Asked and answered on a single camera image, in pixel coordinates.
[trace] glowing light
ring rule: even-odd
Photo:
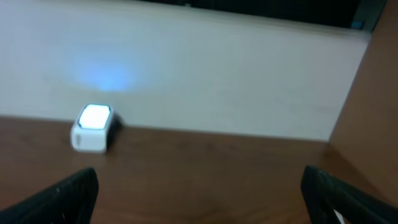
[[[111,114],[111,109],[104,105],[88,105],[82,112],[79,125],[88,129],[103,129]]]
[[[130,90],[133,85],[134,73],[120,58],[79,57],[72,67],[69,78],[85,88],[122,92]]]

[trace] brown desk surface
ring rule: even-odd
[[[322,142],[124,128],[107,154],[82,154],[70,128],[0,118],[0,208],[88,166],[99,179],[92,223],[308,223],[307,164],[376,192]]]

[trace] small white device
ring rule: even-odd
[[[70,131],[70,141],[79,152],[104,153],[114,113],[110,106],[87,105]]]

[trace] wooden panel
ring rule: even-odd
[[[307,164],[372,188],[324,142],[124,128],[105,154],[70,147],[70,123],[0,119],[0,209],[87,166],[92,223],[309,223]]]
[[[398,205],[398,2],[388,1],[331,143]]]

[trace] white wall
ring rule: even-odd
[[[145,2],[0,0],[0,114],[327,140],[363,33]]]

